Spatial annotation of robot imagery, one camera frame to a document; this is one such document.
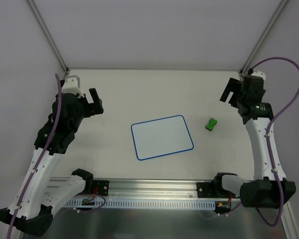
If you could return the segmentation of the green bone-shaped eraser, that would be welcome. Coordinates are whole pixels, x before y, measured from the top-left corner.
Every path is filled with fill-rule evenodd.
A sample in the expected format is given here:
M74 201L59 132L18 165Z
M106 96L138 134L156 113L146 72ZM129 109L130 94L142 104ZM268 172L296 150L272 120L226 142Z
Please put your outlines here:
M215 126L217 125L218 121L214 118L210 118L209 119L209 122L206 124L205 128L208 130L208 131L213 131Z

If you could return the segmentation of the blue-framed whiteboard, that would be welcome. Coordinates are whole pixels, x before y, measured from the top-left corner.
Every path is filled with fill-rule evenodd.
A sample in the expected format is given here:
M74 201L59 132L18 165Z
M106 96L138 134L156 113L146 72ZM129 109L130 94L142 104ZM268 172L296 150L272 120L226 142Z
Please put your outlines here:
M134 123L131 125L131 133L139 161L194 149L190 131L182 115Z

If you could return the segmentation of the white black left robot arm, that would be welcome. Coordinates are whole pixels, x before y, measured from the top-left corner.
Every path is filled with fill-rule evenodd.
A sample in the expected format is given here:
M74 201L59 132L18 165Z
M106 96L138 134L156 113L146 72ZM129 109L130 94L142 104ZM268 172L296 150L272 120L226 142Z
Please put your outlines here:
M92 103L85 95L58 91L48 121L37 134L31 164L21 189L9 207L0 209L0 221L9 226L8 238L13 228L31 236L43 236L54 216L71 198L77 194L94 193L93 174L76 169L54 193L44 194L82 120L104 112L96 89L89 89L89 93Z

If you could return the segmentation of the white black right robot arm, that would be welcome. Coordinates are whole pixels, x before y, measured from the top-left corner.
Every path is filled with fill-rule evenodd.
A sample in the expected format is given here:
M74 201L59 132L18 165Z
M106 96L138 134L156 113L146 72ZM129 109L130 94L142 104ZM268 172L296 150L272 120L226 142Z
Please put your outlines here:
M288 181L279 161L274 139L274 114L264 103L264 80L247 76L242 81L230 78L220 101L237 108L252 147L254 179L244 180L233 173L218 173L213 180L213 193L225 197L237 195L246 208L278 209L296 192L296 184Z

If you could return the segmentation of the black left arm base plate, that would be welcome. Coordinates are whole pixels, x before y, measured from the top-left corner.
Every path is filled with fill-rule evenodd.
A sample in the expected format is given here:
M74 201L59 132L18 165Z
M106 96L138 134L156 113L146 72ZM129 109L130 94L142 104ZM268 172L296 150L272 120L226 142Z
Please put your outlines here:
M92 192L93 194L108 196L109 192L109 184L108 180L93 180Z

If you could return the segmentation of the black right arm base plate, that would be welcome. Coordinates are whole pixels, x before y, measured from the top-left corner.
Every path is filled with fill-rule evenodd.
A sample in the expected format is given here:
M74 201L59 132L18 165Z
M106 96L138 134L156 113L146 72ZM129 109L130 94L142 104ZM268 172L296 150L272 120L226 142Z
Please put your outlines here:
M196 191L198 198L229 198L228 191L221 191L212 182L197 182Z

